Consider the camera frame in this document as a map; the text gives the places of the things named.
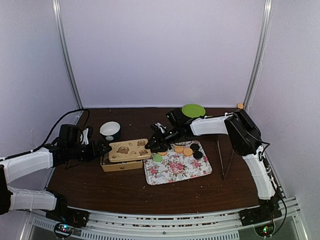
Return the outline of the beige cookie tin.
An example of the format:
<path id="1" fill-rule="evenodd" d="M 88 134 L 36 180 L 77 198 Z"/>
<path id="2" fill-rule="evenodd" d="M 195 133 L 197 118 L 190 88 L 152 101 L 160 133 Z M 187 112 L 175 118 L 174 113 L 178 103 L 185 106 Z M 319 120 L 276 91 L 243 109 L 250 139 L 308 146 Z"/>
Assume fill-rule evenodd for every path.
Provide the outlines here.
<path id="1" fill-rule="evenodd" d="M 101 158 L 100 165 L 102 170 L 108 172 L 119 172 L 126 170 L 141 169 L 143 167 L 142 160 L 127 161 L 127 162 L 110 162 L 108 158 Z"/>

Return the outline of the silver metal tin lid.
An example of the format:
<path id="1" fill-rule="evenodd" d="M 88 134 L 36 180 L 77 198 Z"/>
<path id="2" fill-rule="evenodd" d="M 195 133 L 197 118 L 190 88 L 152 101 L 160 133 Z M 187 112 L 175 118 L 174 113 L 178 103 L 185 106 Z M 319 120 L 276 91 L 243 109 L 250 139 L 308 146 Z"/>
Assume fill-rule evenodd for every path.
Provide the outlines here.
<path id="1" fill-rule="evenodd" d="M 108 159 L 111 163 L 149 159 L 152 153 L 149 149 L 145 149 L 147 143 L 146 138 L 110 143 L 111 151 L 108 153 Z"/>

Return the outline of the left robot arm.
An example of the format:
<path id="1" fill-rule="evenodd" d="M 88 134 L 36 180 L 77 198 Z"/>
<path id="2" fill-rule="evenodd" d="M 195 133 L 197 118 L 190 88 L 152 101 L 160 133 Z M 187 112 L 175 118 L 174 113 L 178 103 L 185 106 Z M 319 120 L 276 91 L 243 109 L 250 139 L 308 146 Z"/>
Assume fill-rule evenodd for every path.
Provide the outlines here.
<path id="1" fill-rule="evenodd" d="M 72 124 L 60 126 L 58 137 L 35 150 L 0 160 L 0 213 L 14 210 L 52 212 L 61 222 L 72 218 L 65 196 L 46 190 L 27 190 L 9 184 L 31 173 L 67 164 L 70 160 L 90 162 L 111 151 L 104 140 L 91 140 L 92 127 L 81 130 Z"/>

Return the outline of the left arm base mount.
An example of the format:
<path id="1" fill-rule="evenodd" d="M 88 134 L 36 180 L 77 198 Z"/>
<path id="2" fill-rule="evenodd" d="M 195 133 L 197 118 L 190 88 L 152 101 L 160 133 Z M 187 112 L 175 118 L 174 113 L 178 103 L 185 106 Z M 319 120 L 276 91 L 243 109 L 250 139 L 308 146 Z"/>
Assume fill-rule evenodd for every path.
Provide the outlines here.
<path id="1" fill-rule="evenodd" d="M 45 210 L 45 217 L 57 222 L 62 222 L 76 228 L 87 226 L 89 212 L 68 207 L 67 198 L 53 190 L 49 191 L 56 197 L 56 204 L 53 210 Z"/>

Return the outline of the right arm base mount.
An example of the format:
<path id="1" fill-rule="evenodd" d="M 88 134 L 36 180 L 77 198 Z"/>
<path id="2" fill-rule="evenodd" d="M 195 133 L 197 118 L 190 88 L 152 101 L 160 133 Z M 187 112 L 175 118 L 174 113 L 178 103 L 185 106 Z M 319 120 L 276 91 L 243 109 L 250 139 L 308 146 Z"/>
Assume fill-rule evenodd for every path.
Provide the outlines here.
<path id="1" fill-rule="evenodd" d="M 278 201 L 259 200 L 259 206 L 239 211 L 242 226 L 255 225 L 282 216 Z"/>

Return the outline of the metal tongs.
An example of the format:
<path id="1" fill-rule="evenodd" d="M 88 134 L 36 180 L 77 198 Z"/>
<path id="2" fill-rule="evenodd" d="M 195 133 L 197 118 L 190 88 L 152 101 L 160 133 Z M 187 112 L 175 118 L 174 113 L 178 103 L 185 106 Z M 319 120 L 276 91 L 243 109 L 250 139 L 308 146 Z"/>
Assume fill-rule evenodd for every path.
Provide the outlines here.
<path id="1" fill-rule="evenodd" d="M 234 159 L 234 154 L 235 151 L 231 148 L 231 153 L 229 154 L 229 158 L 227 159 L 227 161 L 224 160 L 223 158 L 223 148 L 222 148 L 222 144 L 220 140 L 216 140 L 216 148 L 217 148 L 217 152 L 218 152 L 218 159 L 219 159 L 219 163 L 220 163 L 220 171 L 221 171 L 221 177 L 222 180 L 226 180 L 229 176 L 230 173 L 230 169 L 233 163 L 233 159 Z"/>

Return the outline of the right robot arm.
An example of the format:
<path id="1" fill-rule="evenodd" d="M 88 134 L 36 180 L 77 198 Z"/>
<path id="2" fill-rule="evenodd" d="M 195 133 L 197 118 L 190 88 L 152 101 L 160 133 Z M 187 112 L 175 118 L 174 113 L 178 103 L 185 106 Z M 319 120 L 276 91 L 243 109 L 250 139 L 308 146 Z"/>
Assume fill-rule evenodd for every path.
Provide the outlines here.
<path id="1" fill-rule="evenodd" d="M 159 122 L 152 124 L 150 127 L 154 133 L 146 149 L 153 153 L 165 152 L 184 137 L 228 136 L 233 151 L 244 159 L 251 172 L 258 198 L 269 201 L 275 196 L 276 184 L 265 155 L 265 149 L 270 144 L 261 139 L 261 131 L 245 110 L 238 109 L 221 116 L 191 118 L 181 108 L 176 108 L 168 112 L 166 117 L 172 129 L 167 129 Z"/>

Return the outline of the floral rectangular tray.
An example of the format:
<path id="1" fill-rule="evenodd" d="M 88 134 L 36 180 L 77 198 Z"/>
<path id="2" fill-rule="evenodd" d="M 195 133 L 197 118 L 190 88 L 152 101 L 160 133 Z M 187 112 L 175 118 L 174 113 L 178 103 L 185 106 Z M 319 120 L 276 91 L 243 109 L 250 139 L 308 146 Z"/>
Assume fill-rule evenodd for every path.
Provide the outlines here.
<path id="1" fill-rule="evenodd" d="M 190 145 L 199 145 L 200 152 L 203 153 L 201 159 L 193 157 L 194 151 Z M 183 153 L 176 153 L 175 146 L 183 146 Z M 212 173 L 212 167 L 208 157 L 197 140 L 173 143 L 166 155 L 162 155 L 162 162 L 154 162 L 153 153 L 151 158 L 143 161 L 146 182 L 151 186 L 170 184 L 194 178 L 204 177 Z"/>

